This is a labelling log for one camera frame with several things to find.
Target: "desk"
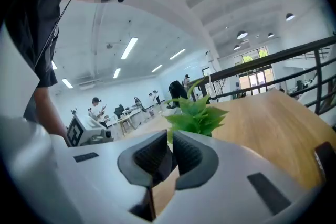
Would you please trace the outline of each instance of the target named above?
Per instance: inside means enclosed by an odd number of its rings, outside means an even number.
[[[313,151],[325,141],[336,148],[336,134],[304,105],[272,90],[209,106],[229,111],[224,125],[213,131],[214,138],[251,148],[306,189],[322,183]],[[146,132],[165,129],[168,125],[165,118],[157,117],[146,125]],[[153,188],[157,214],[172,198],[177,177],[176,169],[166,181]]]
[[[123,118],[117,120],[117,123],[120,123],[120,127],[121,127],[121,131],[122,131],[123,136],[125,136],[125,133],[126,133],[126,129],[125,129],[125,127],[122,125],[122,123],[123,123],[124,121],[127,121],[127,122],[131,125],[131,127],[132,127],[134,130],[136,129],[136,128],[133,126],[133,124],[132,124],[132,122],[131,122],[131,120],[130,120],[130,118],[131,118],[132,116],[134,116],[134,115],[135,115],[135,114],[127,115],[127,116],[125,116],[125,117],[123,117]]]
[[[132,112],[133,110],[136,110],[136,109],[138,109],[137,106],[132,107],[132,108],[130,108],[130,109],[124,110],[124,111],[122,112],[122,114],[123,114],[124,116],[127,116],[127,115],[130,114],[130,112]]]

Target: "green plant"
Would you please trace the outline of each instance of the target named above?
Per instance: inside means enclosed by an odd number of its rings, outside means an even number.
[[[260,50],[259,51],[259,56],[262,58],[262,57],[266,57],[266,56],[268,56],[268,54],[267,54],[267,51],[266,50]]]
[[[253,58],[250,55],[247,55],[247,56],[243,56],[243,60],[244,62],[251,62],[253,61]]]
[[[174,130],[188,131],[212,137],[211,132],[217,127],[222,126],[221,121],[227,111],[211,106],[207,107],[206,102],[210,98],[208,94],[196,102],[189,102],[189,97],[194,88],[201,82],[202,80],[199,80],[190,87],[187,93],[188,99],[179,97],[178,99],[165,102],[178,102],[182,111],[182,114],[165,117],[172,124],[172,128],[167,134],[170,143],[173,142]]]

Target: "white robot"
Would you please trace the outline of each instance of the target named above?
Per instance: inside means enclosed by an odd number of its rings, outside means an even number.
[[[68,128],[67,140],[71,146],[84,146],[112,142],[114,138],[111,130],[105,129],[90,116],[75,113]]]

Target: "fluorescent light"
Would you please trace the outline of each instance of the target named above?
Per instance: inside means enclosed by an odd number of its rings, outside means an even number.
[[[120,72],[120,68],[117,68],[114,72],[114,76],[113,76],[114,79],[116,79],[118,77],[119,72]]]
[[[154,68],[153,71],[152,71],[152,73],[155,72],[155,71],[157,71],[160,67],[162,67],[162,65],[159,65],[158,67]]]
[[[131,49],[134,47],[135,43],[137,43],[138,38],[137,37],[132,37],[130,42],[128,43],[124,53],[121,56],[121,59],[126,59],[128,54],[130,53]]]
[[[51,61],[52,69],[57,69],[57,66],[55,65],[54,61]]]
[[[177,54],[175,54],[175,55],[173,55],[171,58],[169,58],[169,60],[174,59],[177,55],[181,54],[181,53],[184,52],[184,51],[185,51],[185,49],[179,51]]]
[[[67,79],[62,79],[63,83],[68,87],[68,88],[73,88],[72,85],[69,83]]]

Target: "cable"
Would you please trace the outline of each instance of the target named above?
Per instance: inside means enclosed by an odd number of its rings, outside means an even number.
[[[67,5],[66,5],[65,8],[64,8],[62,14],[61,14],[61,15],[59,16],[59,18],[57,19],[57,21],[56,21],[56,23],[55,23],[55,25],[54,25],[54,27],[53,27],[53,29],[52,29],[52,31],[51,31],[51,33],[50,33],[48,39],[47,39],[47,41],[46,41],[45,44],[43,45],[43,49],[41,50],[40,54],[39,54],[38,57],[37,57],[36,63],[35,63],[35,65],[34,65],[34,68],[36,68],[36,66],[37,66],[37,64],[38,64],[38,62],[39,62],[39,60],[40,60],[40,58],[41,58],[43,52],[45,52],[45,49],[46,49],[47,45],[49,45],[49,43],[50,43],[50,39],[51,39],[51,37],[53,36],[56,27],[58,27],[58,23],[59,23],[59,21],[61,20],[63,14],[64,14],[65,10],[67,9],[67,7],[69,6],[70,2],[71,2],[71,0],[69,0],[69,2],[67,3]]]

